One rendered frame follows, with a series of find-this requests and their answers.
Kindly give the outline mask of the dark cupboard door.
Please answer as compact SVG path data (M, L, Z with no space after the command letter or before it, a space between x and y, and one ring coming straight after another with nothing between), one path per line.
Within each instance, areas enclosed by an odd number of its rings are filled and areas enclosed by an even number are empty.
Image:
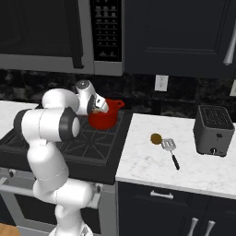
M204 236L207 223L216 222L209 236L236 236L236 199L210 197L201 225L200 236Z
M197 224L200 222L198 216L182 208L119 206L119 236L187 236L192 218L198 218ZM197 224L193 236L198 234Z
M124 0L124 71L232 79L236 0Z

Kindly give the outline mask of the grey toaster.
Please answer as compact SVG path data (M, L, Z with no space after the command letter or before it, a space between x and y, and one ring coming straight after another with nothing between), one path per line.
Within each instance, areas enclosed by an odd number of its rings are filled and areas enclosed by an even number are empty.
M226 108L199 105L193 132L195 148L199 154L225 157L235 127Z

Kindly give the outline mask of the dark upper cupboard door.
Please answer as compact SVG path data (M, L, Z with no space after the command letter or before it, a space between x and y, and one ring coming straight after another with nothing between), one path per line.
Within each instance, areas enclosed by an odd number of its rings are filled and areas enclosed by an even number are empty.
M232 79L236 0L124 0L124 71Z

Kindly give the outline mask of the brown potato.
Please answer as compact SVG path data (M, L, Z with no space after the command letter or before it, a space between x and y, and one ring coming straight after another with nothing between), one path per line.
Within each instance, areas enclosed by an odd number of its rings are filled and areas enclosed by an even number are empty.
M154 133L151 135L150 137L150 141L154 144L154 145L159 145L162 142L162 137L160 134Z

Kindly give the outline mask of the black hob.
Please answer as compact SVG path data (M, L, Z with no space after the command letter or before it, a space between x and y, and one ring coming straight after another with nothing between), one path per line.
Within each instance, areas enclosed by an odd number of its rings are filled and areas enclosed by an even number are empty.
M69 177L113 185L132 116L130 111L120 110L116 125L105 130L92 128L87 117L80 117L77 138L56 144L65 158ZM27 142L10 130L0 140L0 167L31 171L28 149Z

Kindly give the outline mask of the dark lower cupboard door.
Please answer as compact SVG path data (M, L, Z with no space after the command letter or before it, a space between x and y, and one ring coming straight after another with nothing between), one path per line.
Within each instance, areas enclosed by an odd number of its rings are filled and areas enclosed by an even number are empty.
M197 224L200 222L198 216L182 208L119 206L119 236L187 236L192 218L198 218ZM193 236L198 234L197 224Z
M216 222L209 236L236 236L236 199L210 197L201 225L200 236L204 236L207 223Z

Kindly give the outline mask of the red pot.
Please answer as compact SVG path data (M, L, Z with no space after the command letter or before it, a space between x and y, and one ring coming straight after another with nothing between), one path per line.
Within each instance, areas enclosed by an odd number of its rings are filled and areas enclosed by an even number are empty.
M122 100L106 100L109 110L107 112L91 113L88 116L88 123L96 129L108 129L116 125L118 111L124 107Z

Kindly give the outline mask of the white wall socket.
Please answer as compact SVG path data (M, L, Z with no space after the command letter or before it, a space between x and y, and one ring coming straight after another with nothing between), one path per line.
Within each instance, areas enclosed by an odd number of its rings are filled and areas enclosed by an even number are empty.
M168 76L156 75L155 77L155 90L156 91L166 91L168 87Z

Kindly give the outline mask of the dark drawer front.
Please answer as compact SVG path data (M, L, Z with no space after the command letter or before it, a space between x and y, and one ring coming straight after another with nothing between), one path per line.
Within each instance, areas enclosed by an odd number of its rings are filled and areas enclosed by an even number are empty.
M150 192L159 194L172 193L172 200L150 196ZM151 204L153 207L175 207L183 209L198 209L197 197L194 194L172 189L147 186L143 184L118 182L119 206L129 207L131 204Z

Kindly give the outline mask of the steel microwave oven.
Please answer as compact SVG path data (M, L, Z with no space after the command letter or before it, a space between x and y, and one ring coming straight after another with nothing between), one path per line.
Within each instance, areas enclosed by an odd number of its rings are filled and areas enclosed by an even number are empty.
M123 0L77 0L82 69L73 67L64 0L0 0L0 68L120 76Z

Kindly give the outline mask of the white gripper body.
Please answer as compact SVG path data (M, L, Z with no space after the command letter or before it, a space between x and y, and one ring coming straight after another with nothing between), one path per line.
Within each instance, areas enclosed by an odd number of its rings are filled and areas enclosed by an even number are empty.
M95 111L96 112L108 112L109 111L109 106L108 106L106 100L100 95L96 96Z

